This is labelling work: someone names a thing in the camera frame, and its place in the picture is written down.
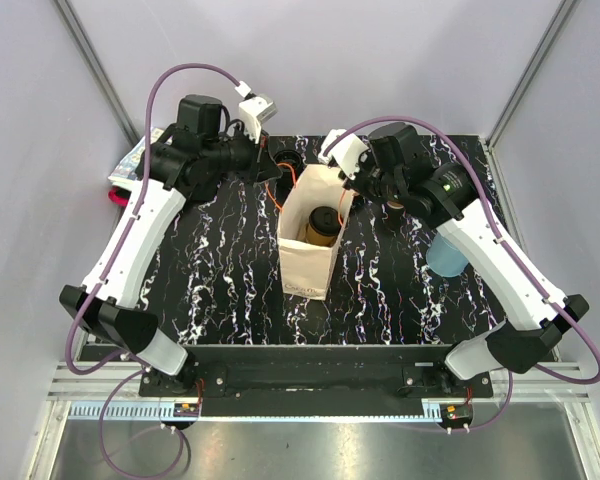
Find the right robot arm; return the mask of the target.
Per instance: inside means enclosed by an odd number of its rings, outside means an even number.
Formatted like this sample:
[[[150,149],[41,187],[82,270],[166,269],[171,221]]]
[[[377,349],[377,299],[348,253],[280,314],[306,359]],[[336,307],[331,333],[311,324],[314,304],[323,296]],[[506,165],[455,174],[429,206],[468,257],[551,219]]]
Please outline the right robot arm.
[[[450,273],[450,255],[471,265],[493,292],[506,318],[486,333],[453,346],[434,371],[446,396],[466,389],[474,376],[506,369],[524,374],[538,368],[569,330],[580,332],[589,304],[565,294],[541,274],[496,218],[467,157],[446,135],[427,129],[453,153],[439,166],[418,153],[419,120],[386,117],[361,140],[353,129],[333,130],[320,157],[340,169],[347,189],[374,203],[394,203],[425,223],[436,236],[427,253],[429,267]]]

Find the single paper coffee cup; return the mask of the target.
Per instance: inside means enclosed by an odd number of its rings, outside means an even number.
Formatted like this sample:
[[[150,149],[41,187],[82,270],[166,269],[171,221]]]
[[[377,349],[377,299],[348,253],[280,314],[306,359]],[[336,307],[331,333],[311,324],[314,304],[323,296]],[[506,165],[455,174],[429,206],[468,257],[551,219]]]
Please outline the single paper coffee cup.
[[[306,228],[306,242],[314,246],[331,247],[339,233],[339,228],[324,231],[308,223]]]

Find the black coffee cup lid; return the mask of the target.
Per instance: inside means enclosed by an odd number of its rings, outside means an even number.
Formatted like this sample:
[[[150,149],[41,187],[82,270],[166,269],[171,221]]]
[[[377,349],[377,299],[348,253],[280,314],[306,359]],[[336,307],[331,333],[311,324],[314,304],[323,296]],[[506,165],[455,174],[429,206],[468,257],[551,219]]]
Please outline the black coffee cup lid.
[[[339,212],[329,206],[320,206],[311,211],[309,215],[311,229],[322,236],[338,236],[342,225]]]

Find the paper takeout bag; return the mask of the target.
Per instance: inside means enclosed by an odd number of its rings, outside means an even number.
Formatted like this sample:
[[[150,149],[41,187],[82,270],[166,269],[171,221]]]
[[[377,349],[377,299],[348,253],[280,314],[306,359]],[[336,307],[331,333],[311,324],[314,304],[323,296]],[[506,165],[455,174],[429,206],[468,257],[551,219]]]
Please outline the paper takeout bag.
[[[297,174],[288,162],[291,190],[278,206],[277,247],[282,291],[309,300],[327,297],[353,193],[334,168],[308,165]]]

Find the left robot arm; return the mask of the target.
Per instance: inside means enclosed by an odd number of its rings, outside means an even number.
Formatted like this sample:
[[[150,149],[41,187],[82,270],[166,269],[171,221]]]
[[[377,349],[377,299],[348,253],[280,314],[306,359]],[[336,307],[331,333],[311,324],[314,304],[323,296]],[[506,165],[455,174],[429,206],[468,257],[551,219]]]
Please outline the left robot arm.
[[[156,315],[136,307],[148,266],[181,210],[213,200],[223,176],[261,183],[280,175],[263,129],[277,112],[274,102],[247,95],[232,134],[220,128],[225,111],[209,96],[180,101],[176,121],[142,153],[127,206],[97,264],[81,285],[66,285],[60,294],[77,327],[162,372],[161,384],[176,396],[194,388],[196,372]]]

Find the red cloth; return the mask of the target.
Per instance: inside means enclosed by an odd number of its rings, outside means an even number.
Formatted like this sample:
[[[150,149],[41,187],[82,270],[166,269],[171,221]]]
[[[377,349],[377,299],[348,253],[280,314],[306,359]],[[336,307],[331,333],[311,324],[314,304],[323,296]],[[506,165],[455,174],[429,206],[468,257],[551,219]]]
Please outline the red cloth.
[[[130,199],[130,192],[125,189],[114,187],[109,190],[108,198],[114,204],[120,207],[126,207]]]

